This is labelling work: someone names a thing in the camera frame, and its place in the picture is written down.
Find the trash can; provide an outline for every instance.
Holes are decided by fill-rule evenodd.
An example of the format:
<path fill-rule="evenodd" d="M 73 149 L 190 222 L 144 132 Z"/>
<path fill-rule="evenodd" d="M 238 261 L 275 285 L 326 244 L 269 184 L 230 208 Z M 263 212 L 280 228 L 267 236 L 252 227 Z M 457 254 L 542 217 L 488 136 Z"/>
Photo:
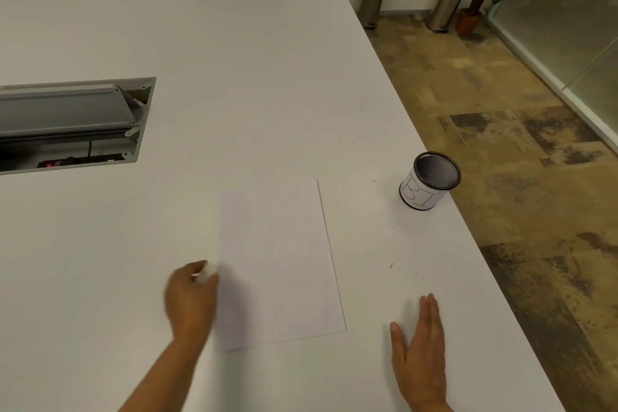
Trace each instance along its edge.
<path fill-rule="evenodd" d="M 438 0 L 436 7 L 425 19 L 425 26 L 435 33 L 446 33 L 461 0 Z"/>
<path fill-rule="evenodd" d="M 365 29 L 374 29 L 378 25 L 378 15 L 382 0 L 362 0 L 356 15 Z"/>

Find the patterned carpet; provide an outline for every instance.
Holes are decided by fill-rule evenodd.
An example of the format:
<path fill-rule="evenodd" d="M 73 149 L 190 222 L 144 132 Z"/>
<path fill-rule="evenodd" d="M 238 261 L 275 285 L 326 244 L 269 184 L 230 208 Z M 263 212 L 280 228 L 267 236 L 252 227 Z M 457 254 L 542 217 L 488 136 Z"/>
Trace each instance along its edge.
<path fill-rule="evenodd" d="M 618 158 L 485 26 L 367 34 L 565 409 L 618 411 Z"/>

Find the mesh pen holder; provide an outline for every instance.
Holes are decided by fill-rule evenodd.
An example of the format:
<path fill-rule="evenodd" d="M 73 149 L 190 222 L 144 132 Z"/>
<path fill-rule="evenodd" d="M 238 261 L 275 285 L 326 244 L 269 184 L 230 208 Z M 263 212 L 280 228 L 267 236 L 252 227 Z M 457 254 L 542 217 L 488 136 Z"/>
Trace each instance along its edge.
<path fill-rule="evenodd" d="M 410 173 L 399 186 L 399 195 L 409 207 L 428 211 L 461 179 L 459 166 L 452 159 L 438 152 L 425 152 L 414 160 Z"/>

